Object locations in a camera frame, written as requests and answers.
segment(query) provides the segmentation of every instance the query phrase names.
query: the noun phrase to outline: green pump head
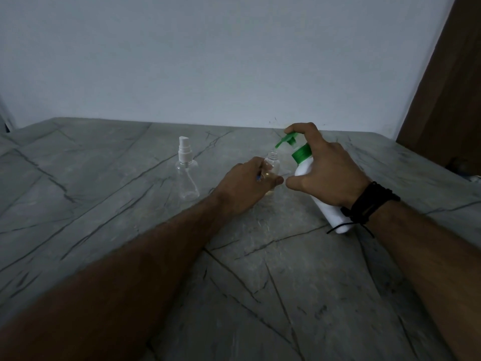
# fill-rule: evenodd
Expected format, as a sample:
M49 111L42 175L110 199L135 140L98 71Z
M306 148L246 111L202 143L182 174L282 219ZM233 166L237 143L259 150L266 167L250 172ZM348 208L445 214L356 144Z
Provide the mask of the green pump head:
M286 134L286 136L282 138L279 143L277 143L276 148L279 148L279 146L284 142L289 143L289 145L291 146L295 146L296 145L295 137L297 135L298 133L296 132ZM297 149L291 156L293 157L294 161L296 161L297 164L300 164L301 162L305 161L307 158L312 156L311 146L309 145L309 143L306 143L301 148Z

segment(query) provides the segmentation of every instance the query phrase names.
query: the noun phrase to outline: tabletop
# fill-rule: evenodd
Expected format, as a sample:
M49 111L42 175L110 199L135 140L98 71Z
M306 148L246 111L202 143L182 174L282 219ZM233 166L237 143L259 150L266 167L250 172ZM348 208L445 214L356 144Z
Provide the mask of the tabletop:
M0 136L0 325L88 263L192 205L280 129L55 118ZM481 247L480 185L379 134L324 131L374 180ZM281 174L295 166L281 152ZM310 198L275 189L202 250L143 361L454 359L411 284L364 230L326 234Z

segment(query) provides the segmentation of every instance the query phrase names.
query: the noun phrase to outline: black wristband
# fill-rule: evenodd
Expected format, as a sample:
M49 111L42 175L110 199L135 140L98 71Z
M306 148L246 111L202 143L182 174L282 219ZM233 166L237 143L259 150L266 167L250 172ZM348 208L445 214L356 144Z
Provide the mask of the black wristband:
M369 217L372 215L372 213L378 210L384 203L386 203L386 201L389 200L400 201L401 198L396 194L393 194L392 190L383 188L375 181L371 182L361 196L357 198L351 209L348 209L344 206L340 209L345 216L351 218L352 223L343 223L338 225L328 231L328 233L342 225L347 224L361 224L364 227L364 224L369 221Z

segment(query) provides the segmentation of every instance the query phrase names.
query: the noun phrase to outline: white spray nozzle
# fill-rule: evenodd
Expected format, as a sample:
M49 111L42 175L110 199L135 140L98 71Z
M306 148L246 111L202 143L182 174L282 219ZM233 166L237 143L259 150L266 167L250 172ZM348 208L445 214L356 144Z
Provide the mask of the white spray nozzle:
M189 163L194 159L194 154L190 148L189 138L179 137L179 162Z

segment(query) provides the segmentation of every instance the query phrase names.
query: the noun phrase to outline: brown wooden door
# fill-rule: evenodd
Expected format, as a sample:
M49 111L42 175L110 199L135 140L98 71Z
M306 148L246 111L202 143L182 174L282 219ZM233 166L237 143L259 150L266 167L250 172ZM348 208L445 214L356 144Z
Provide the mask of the brown wooden door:
M481 0L455 0L397 142L481 175Z

